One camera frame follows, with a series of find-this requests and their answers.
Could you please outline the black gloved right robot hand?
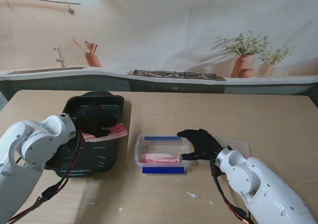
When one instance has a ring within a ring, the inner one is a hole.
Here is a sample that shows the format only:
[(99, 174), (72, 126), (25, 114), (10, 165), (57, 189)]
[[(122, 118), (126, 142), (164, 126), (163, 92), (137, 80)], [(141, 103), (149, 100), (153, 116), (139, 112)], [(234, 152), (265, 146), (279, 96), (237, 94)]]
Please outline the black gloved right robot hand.
[(218, 141), (203, 129), (187, 129), (178, 132), (177, 136), (186, 138), (194, 147), (194, 152), (182, 154), (181, 160), (210, 160), (223, 149)]

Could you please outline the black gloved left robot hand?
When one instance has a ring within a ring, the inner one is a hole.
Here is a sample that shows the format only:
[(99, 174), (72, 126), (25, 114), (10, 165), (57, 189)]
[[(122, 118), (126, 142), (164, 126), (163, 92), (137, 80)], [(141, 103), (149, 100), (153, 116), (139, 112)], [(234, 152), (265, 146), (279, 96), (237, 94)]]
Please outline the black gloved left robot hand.
[(74, 115), (75, 124), (82, 133), (93, 135), (96, 138), (110, 134), (108, 128), (117, 125), (118, 117), (107, 109), (91, 104), (77, 110)]

